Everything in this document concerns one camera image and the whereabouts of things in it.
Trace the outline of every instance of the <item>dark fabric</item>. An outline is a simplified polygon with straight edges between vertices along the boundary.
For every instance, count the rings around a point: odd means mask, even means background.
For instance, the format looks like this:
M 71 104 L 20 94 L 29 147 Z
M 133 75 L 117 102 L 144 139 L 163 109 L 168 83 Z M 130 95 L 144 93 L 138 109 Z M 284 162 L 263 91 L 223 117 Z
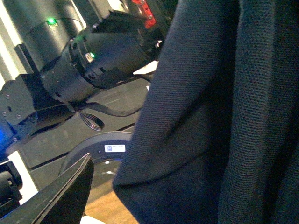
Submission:
M 140 223 L 299 223 L 298 10 L 179 2 L 114 180 Z

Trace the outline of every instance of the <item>white label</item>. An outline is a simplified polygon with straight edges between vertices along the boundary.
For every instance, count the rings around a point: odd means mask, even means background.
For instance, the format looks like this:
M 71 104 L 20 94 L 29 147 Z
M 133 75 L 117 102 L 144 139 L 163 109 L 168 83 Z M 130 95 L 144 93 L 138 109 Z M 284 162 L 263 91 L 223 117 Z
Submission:
M 105 152 L 106 153 L 119 153 L 119 152 L 125 152 L 126 146 L 125 145 L 111 145 L 111 146 L 105 146 Z

